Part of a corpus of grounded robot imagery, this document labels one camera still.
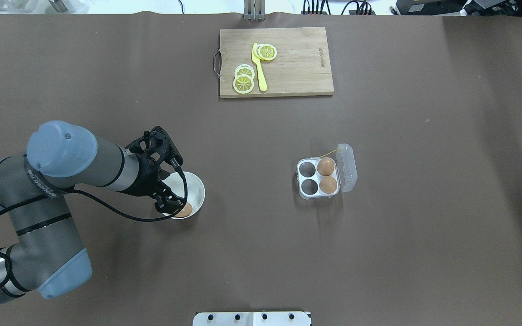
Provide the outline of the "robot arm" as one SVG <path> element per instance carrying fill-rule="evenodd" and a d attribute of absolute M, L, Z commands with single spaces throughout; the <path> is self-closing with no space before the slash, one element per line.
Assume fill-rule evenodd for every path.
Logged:
<path fill-rule="evenodd" d="M 121 147 L 62 120 L 42 124 L 23 154 L 0 160 L 0 216 L 9 214 L 18 238 L 0 248 L 0 305 L 33 290 L 45 299 L 60 297 L 91 278 L 89 254 L 66 195 L 80 194 L 127 219 L 148 221 L 78 190 L 79 184 L 149 197 L 164 220 L 180 214 L 187 197 L 165 184 L 169 173 L 163 163 L 187 188 L 182 155 L 163 128 Z"/>

